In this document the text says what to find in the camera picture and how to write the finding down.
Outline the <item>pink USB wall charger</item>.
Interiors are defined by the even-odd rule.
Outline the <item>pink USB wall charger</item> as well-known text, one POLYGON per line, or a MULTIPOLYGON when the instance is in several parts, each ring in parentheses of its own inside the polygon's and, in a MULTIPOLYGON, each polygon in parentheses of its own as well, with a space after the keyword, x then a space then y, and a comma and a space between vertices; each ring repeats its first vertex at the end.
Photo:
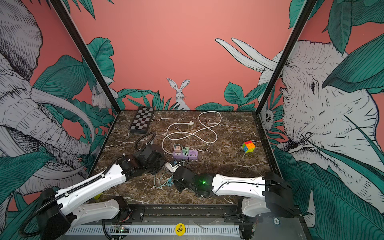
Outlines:
POLYGON ((175 145, 174 146, 174 152, 175 153, 181 153, 182 149, 183 149, 183 147, 181 145, 175 145))

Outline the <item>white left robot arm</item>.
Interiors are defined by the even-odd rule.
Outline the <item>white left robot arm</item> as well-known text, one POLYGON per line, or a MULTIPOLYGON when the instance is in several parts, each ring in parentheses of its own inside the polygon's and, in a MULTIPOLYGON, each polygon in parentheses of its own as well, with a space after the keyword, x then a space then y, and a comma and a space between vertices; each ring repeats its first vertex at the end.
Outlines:
POLYGON ((38 199, 37 209, 21 224, 19 236, 55 240, 75 226, 113 219, 120 212, 127 212, 129 207, 122 197, 99 204, 86 202, 146 172, 156 174, 165 162, 161 147, 147 145, 133 155, 116 158, 103 172, 76 185, 44 191, 38 199))

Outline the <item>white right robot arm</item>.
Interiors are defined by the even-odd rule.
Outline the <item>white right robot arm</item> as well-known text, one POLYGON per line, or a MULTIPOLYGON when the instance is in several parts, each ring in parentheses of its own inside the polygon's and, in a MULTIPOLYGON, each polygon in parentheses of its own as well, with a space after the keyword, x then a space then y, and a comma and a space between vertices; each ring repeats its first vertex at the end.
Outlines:
POLYGON ((241 214, 250 218, 273 213, 278 217, 295 216, 292 185, 273 172, 263 177, 237 178, 220 174, 195 174, 183 166, 169 167, 174 174, 173 183, 179 192, 191 190, 196 197, 242 197, 241 214))

